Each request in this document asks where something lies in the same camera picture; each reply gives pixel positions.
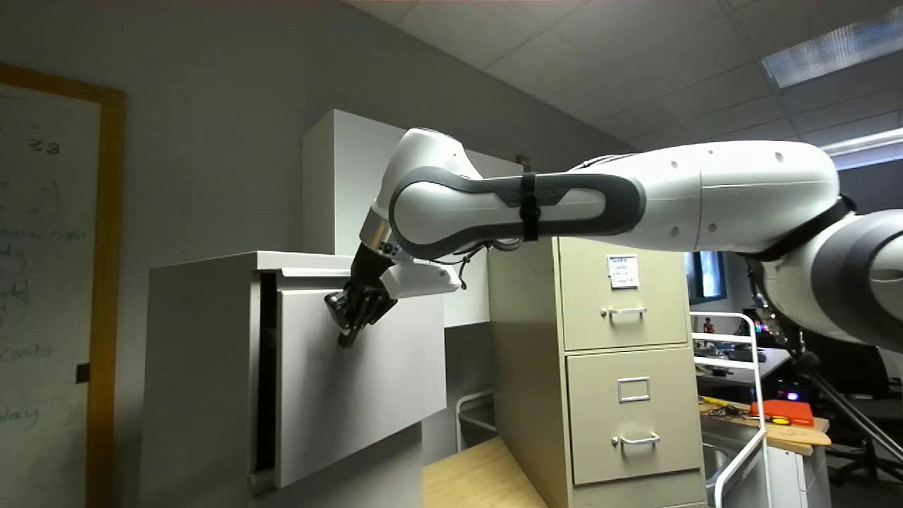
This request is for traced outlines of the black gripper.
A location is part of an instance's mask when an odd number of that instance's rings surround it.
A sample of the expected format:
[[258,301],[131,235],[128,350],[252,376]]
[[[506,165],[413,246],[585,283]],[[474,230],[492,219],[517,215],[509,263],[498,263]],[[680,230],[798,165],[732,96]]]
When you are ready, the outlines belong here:
[[368,325],[376,325],[388,311],[395,308],[395,298],[382,283],[389,268],[389,256],[361,246],[349,263],[349,280],[345,287],[325,297],[325,305],[340,328],[341,347],[352,347]]

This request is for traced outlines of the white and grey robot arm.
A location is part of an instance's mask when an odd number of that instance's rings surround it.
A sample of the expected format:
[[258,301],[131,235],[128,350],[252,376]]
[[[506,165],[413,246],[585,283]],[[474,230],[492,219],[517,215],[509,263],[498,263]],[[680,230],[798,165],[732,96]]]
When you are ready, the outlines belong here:
[[349,343],[406,297],[451,292],[481,249],[602,237],[732,250],[797,328],[903,347],[903,211],[860,215],[835,161],[804,141],[709,141],[598,154],[565,171],[482,174],[464,143],[413,126],[361,222],[349,280],[325,305]]

